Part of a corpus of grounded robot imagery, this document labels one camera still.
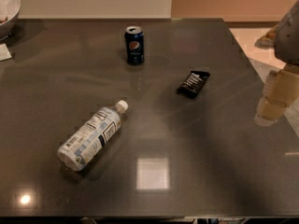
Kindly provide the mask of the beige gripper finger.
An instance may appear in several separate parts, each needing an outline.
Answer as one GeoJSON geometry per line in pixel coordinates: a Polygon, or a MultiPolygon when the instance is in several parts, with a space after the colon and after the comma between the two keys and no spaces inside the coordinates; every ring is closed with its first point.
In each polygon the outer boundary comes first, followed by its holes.
{"type": "Polygon", "coordinates": [[[281,118],[286,109],[286,106],[270,103],[266,97],[262,97],[257,105],[254,120],[260,126],[271,126],[281,118]]]}
{"type": "Polygon", "coordinates": [[[286,64],[278,71],[271,70],[263,87],[270,103],[290,106],[299,98],[299,66],[286,64]]]}

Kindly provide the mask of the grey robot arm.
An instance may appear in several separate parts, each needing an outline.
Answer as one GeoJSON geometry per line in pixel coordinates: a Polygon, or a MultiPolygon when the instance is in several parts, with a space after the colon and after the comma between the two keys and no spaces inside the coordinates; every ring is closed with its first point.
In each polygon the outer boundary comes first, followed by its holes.
{"type": "Polygon", "coordinates": [[[299,1],[282,18],[276,29],[274,52],[285,66],[271,70],[263,86],[255,122],[270,126],[299,98],[299,1]]]}

